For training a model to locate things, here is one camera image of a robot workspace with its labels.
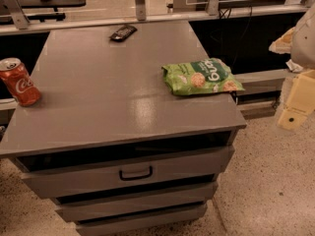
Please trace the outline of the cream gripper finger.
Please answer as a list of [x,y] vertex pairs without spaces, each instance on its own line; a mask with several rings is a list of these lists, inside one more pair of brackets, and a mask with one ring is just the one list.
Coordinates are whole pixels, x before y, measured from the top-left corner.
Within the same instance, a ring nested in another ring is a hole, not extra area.
[[281,37],[273,41],[269,50],[278,54],[289,54],[291,50],[292,35],[294,28],[287,30]]
[[299,128],[315,111],[315,71],[308,70],[283,84],[283,108],[277,125],[286,130]]

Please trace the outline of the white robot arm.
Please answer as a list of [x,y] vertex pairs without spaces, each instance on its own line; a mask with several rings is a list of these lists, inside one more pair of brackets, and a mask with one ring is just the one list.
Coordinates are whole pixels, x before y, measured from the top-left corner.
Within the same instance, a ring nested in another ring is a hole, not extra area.
[[269,50],[289,54],[288,67],[302,69],[289,80],[289,89],[283,91],[283,110],[277,123],[283,129],[294,130],[315,110],[315,4],[293,28],[273,41]]

